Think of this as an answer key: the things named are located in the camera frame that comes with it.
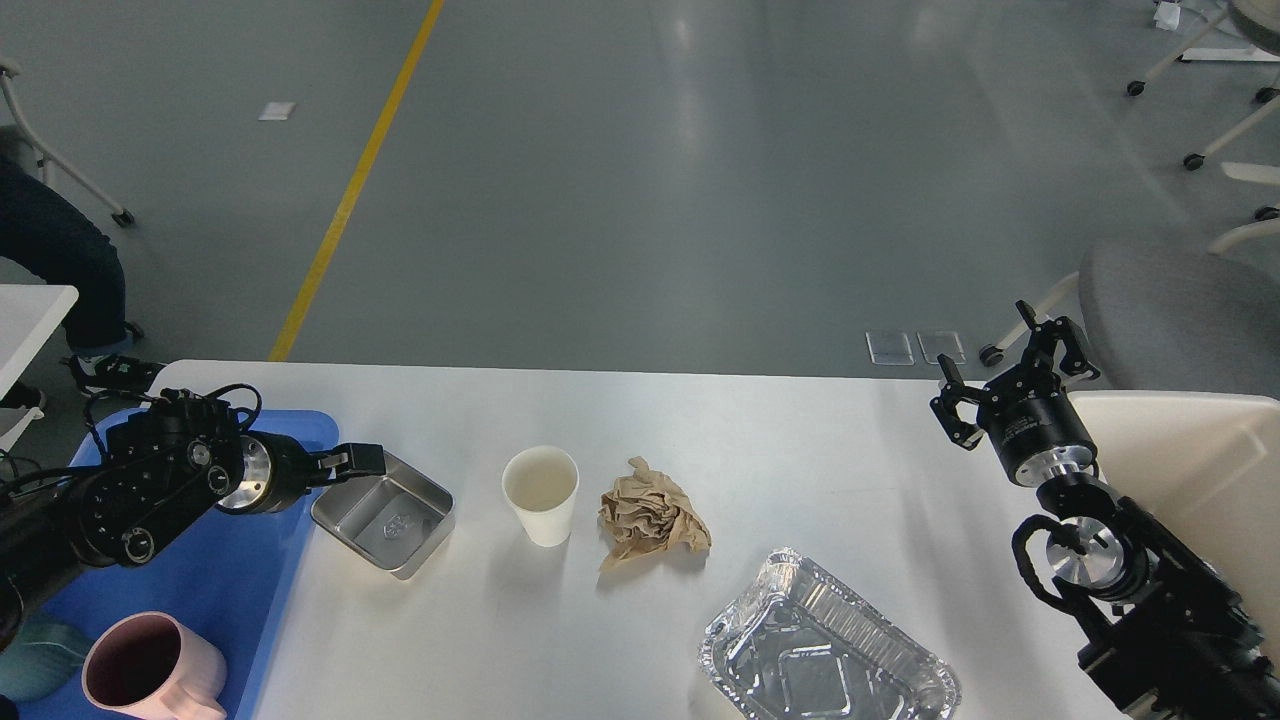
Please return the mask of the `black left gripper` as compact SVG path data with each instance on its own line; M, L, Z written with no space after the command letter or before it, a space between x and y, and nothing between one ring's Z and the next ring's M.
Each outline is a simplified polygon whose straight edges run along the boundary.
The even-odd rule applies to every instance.
M247 432L239 442L239 484L218 502L225 514L282 512L314 488L387 474L380 445L343 443L314 454L291 436L266 432Z

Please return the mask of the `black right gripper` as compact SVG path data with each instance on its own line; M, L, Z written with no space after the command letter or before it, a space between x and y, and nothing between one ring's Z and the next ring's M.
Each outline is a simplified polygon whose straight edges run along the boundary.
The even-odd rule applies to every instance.
M1097 380L1102 372L1091 361L1085 332L1073 319L1039 322L1024 300L1015 307L1028 329L1015 377L970 386L954 359L940 354L943 378L931 409L954 445L973 451L987 434L1010 482L1036 488L1052 477L1094 466L1097 446L1066 388ZM980 423L964 420L961 404L980 409Z

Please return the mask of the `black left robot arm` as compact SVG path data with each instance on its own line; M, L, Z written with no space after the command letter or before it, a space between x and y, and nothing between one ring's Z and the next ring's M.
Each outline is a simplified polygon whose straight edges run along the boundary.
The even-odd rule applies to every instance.
M31 471L3 483L3 643L90 569L141 568L211 510L280 512L312 489L385 473L380 445L307 450L260 430L260 406L230 387L166 388L102 429L84 414L95 465Z

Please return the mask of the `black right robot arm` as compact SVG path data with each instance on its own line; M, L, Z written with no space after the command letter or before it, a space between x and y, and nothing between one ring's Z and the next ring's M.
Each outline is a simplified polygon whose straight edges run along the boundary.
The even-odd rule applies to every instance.
M1041 512L1012 533L1018 574L1073 618L1080 670L1133 719L1275 719L1277 674L1242 596L1134 498L1102 479L1098 450L1068 396L1093 380L1083 329L1018 301L1029 337L1018 363L982 387L940 355L931 410L956 446L989 438L1009 480Z

